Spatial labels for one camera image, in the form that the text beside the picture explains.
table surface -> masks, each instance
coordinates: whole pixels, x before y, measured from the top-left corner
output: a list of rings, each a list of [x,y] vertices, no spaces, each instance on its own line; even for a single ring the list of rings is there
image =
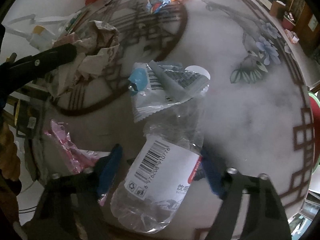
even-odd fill
[[[17,0],[4,23],[30,13],[66,16],[84,1]],[[101,102],[121,90],[134,62],[155,59],[185,67],[199,65],[211,75],[204,145],[243,174],[268,174],[287,216],[294,215],[308,191],[314,133],[308,92],[299,66],[284,51],[283,37],[252,0],[178,0],[154,15],[144,11],[144,2],[117,0],[110,5],[108,22],[121,32],[123,50],[114,66],[120,71],[78,85],[60,98],[59,109],[46,105],[42,130],[55,119],[68,124],[78,148],[108,151],[120,143],[124,158],[117,184],[129,169],[126,160],[135,157],[145,143],[144,122],[133,123],[129,93],[109,104]],[[29,28],[28,23],[17,27]],[[3,48],[2,58],[11,51],[19,57],[37,53],[23,38],[9,34]],[[120,82],[110,89],[113,81]],[[39,133],[33,143],[42,178],[67,173],[50,139]],[[246,203],[244,197],[235,235],[242,229]],[[220,205],[205,179],[195,181],[170,225],[154,237],[193,239],[197,228],[212,225]],[[119,226],[108,204],[103,212],[106,221]]]

blue flower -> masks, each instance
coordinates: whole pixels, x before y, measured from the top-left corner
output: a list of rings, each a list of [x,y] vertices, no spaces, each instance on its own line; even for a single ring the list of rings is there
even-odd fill
[[[281,35],[278,33],[278,30],[273,27],[270,23],[265,23],[264,21],[260,20],[262,23],[262,29],[268,33],[272,38],[277,39],[278,37],[281,38]]]
[[[280,64],[280,60],[278,58],[279,53],[277,52],[277,48],[269,41],[267,41],[264,37],[260,36],[259,41],[256,42],[257,47],[259,50],[263,51],[266,55],[266,58],[264,60],[264,65],[270,64],[270,58],[273,60],[274,63]]]

painted flower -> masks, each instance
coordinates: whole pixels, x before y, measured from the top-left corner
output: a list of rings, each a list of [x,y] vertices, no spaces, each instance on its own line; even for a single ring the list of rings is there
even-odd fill
[[[293,54],[293,52],[292,52],[292,50],[290,49],[288,43],[285,43],[285,44],[284,44],[284,51],[285,51],[286,53],[288,53],[288,54],[291,54],[291,56],[292,56],[292,58],[294,59],[294,61],[297,61],[296,58],[295,58],[295,56],[294,56],[294,54]]]
[[[272,38],[281,38],[280,34],[278,33],[278,30],[271,25],[271,23],[265,23],[264,21],[260,20],[262,23],[262,29],[268,33]]]
[[[267,41],[264,37],[260,36],[259,41],[256,42],[256,45],[259,50],[263,51],[266,55],[266,58],[264,60],[264,65],[270,64],[270,58],[273,60],[274,63],[280,64],[280,60],[278,58],[279,53],[277,52],[277,48],[269,41]]]

lattice pattern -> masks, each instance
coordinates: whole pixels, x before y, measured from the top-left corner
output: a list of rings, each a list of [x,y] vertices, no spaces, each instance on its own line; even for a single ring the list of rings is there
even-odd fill
[[[303,149],[303,168],[292,174],[288,191],[280,195],[280,198],[284,198],[293,193],[297,193],[297,198],[286,204],[284,208],[288,208],[305,198],[306,192],[304,192],[304,190],[309,184],[313,166],[315,138],[310,108],[301,109],[301,119],[302,125],[293,128],[293,143],[295,151]]]

